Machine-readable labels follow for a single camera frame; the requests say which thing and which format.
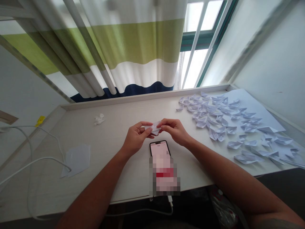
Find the white wall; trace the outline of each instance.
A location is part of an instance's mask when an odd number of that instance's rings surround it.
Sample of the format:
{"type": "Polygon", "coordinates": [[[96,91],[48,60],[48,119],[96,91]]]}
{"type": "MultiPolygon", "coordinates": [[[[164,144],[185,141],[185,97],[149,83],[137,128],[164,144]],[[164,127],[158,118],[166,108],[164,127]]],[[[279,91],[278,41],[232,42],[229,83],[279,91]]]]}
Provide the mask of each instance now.
{"type": "Polygon", "coordinates": [[[305,2],[281,22],[234,84],[305,129],[305,2]]]}
{"type": "Polygon", "coordinates": [[[241,0],[218,46],[201,86],[217,85],[280,0],[241,0]]]}
{"type": "MultiPolygon", "coordinates": [[[[0,46],[0,110],[19,118],[13,125],[36,125],[59,104],[68,102],[49,85],[0,46]]],[[[0,122],[0,127],[8,126],[0,122]]],[[[31,134],[34,128],[24,128],[31,134]]],[[[16,129],[0,134],[0,165],[18,148],[25,137],[16,129]]]]}

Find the pixelated area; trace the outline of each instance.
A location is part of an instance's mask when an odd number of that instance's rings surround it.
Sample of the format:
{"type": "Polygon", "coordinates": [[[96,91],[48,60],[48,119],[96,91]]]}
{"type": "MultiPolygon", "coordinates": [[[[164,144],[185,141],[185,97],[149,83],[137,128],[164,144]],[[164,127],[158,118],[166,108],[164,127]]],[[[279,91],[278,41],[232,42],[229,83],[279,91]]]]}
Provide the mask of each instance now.
{"type": "Polygon", "coordinates": [[[156,154],[149,158],[150,196],[179,196],[180,177],[177,177],[177,164],[166,154],[156,154]]]}

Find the crumpled paper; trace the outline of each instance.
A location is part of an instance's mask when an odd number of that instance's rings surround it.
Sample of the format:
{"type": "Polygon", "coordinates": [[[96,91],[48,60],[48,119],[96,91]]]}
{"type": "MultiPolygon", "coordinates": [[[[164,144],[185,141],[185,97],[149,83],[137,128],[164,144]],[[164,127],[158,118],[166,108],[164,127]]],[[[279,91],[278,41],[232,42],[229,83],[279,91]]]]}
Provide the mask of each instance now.
{"type": "Polygon", "coordinates": [[[103,119],[104,118],[104,115],[103,114],[100,114],[99,116],[96,116],[95,117],[95,123],[94,123],[94,125],[96,126],[96,125],[99,125],[99,124],[101,124],[103,121],[105,121],[105,119],[103,119]]]}

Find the yellow tag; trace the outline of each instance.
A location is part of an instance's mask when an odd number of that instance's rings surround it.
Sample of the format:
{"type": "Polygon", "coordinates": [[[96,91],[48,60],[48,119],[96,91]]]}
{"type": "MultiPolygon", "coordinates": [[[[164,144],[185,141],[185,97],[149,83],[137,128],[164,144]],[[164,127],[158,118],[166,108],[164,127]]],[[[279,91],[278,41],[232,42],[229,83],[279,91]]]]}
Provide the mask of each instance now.
{"type": "Polygon", "coordinates": [[[39,126],[43,121],[44,121],[45,117],[44,116],[40,116],[38,121],[37,121],[37,124],[35,125],[36,127],[39,126]]]}

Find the window frame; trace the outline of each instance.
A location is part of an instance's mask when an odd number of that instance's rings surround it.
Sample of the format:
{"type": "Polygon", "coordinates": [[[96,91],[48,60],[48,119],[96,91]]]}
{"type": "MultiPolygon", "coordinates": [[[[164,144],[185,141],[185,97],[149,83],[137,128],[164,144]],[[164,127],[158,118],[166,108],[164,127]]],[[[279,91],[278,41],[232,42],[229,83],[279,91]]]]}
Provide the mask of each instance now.
{"type": "MultiPolygon", "coordinates": [[[[189,3],[194,3],[194,2],[202,2],[203,0],[201,1],[198,1],[198,0],[189,0],[188,1],[188,4],[189,3]]],[[[216,38],[216,41],[212,47],[212,51],[208,57],[208,60],[207,60],[207,63],[203,69],[203,72],[200,76],[200,79],[196,85],[196,87],[200,87],[202,81],[203,81],[203,78],[207,72],[207,69],[213,59],[213,56],[219,46],[219,43],[221,42],[221,39],[228,27],[228,24],[230,22],[230,19],[234,13],[234,10],[236,8],[236,5],[238,3],[238,0],[232,0],[232,3],[230,5],[230,8],[227,12],[227,15],[223,21],[223,24],[221,25],[221,28],[220,28],[220,31],[219,31],[219,34],[216,38]]],[[[223,11],[224,11],[224,8],[227,4],[227,1],[224,0],[220,6],[220,9],[219,9],[219,12],[217,14],[217,17],[215,19],[215,22],[214,22],[214,25],[213,25],[213,28],[211,30],[202,30],[200,31],[199,33],[199,37],[198,37],[198,41],[197,41],[197,44],[196,44],[196,47],[195,47],[195,50],[201,50],[201,49],[208,49],[210,44],[211,44],[211,41],[212,41],[212,38],[214,36],[214,33],[215,33],[215,30],[219,24],[219,21],[220,21],[220,18],[223,14],[223,11]]],[[[180,47],[180,52],[186,52],[186,51],[191,51],[192,49],[192,45],[193,45],[193,42],[194,42],[194,38],[195,38],[195,33],[196,31],[193,31],[193,32],[184,32],[183,35],[182,35],[182,41],[181,41],[181,47],[180,47]]]]}

